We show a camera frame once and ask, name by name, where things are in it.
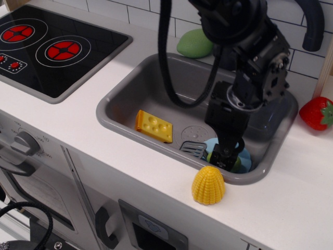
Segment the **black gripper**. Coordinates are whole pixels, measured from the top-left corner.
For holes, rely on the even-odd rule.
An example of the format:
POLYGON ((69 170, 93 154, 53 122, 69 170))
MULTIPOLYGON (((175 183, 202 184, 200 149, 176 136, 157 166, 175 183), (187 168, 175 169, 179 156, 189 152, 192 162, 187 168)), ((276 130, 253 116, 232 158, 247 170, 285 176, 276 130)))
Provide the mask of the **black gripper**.
POLYGON ((231 86, 225 81, 215 84, 204 121, 218 138, 218 144, 215 144, 212 153, 209 154, 209 163, 226 171, 238 171, 238 155, 245 148, 242 137, 249 122, 249 115, 229 103, 227 93, 231 86))

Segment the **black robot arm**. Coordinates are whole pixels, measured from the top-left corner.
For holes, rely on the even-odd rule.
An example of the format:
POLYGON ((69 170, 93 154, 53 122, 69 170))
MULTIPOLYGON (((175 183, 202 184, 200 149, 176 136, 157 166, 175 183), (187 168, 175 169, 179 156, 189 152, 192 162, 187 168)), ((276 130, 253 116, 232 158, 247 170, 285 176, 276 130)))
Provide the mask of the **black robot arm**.
POLYGON ((192 4, 207 38, 236 55, 234 82, 215 84, 205 117, 218 138, 210 162, 229 171, 244 149, 251 114, 285 95, 289 44, 267 16, 265 1, 192 4))

